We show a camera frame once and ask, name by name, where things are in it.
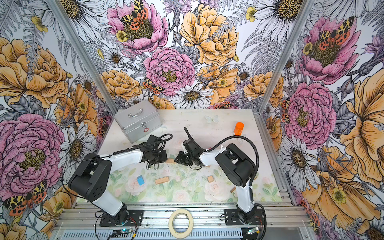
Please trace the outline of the long natural wood block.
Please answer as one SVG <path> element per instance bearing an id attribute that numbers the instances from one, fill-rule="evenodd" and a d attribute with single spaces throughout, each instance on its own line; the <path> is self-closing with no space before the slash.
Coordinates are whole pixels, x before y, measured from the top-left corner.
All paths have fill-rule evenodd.
<path id="1" fill-rule="evenodd" d="M 164 184 L 170 181 L 169 177 L 163 177 L 155 180 L 156 185 Z"/>

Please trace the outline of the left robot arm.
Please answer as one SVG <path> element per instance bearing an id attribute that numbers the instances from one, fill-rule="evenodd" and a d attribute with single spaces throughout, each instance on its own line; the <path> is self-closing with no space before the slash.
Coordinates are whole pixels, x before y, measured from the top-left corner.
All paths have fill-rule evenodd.
<path id="1" fill-rule="evenodd" d="M 123 226 L 129 214 L 127 206 L 107 190 L 110 174 L 129 165 L 147 163 L 151 167 L 166 162 L 165 146 L 172 138 L 172 134 L 150 135 L 144 143 L 107 156 L 88 154 L 71 176 L 68 187 L 102 210 L 113 224 Z"/>

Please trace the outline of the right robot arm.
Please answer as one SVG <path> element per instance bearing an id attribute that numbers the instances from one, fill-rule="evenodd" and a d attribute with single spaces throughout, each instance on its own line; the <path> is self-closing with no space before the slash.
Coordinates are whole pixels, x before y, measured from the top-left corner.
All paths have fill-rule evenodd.
<path id="1" fill-rule="evenodd" d="M 254 150 L 255 160 L 248 157 L 237 145 L 231 143 L 226 147 L 222 144 L 231 139 L 241 139 L 249 143 Z M 248 225 L 254 219 L 258 209 L 253 197 L 253 181 L 259 170 L 260 159 L 255 144 L 244 136 L 229 136 L 210 149 L 203 149 L 195 140 L 183 142 L 183 150 L 175 158 L 175 162 L 184 166 L 197 165 L 207 167 L 218 165 L 235 185 L 238 202 L 237 211 L 240 221 Z"/>

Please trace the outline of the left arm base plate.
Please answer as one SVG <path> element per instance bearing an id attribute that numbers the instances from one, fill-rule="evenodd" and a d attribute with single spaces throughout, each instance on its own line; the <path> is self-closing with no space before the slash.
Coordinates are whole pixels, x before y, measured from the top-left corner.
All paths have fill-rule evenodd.
<path id="1" fill-rule="evenodd" d="M 143 210 L 127 210 L 126 213 L 112 216 L 103 212 L 99 226 L 100 227 L 139 227 L 142 225 Z"/>

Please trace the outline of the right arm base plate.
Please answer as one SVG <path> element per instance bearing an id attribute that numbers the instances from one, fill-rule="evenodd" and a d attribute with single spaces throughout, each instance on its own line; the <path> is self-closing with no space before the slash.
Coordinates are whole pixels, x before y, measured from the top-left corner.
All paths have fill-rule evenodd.
<path id="1" fill-rule="evenodd" d="M 241 209 L 225 209 L 224 220 L 227 226 L 265 226 L 267 224 L 265 212 L 257 207 L 248 213 Z"/>

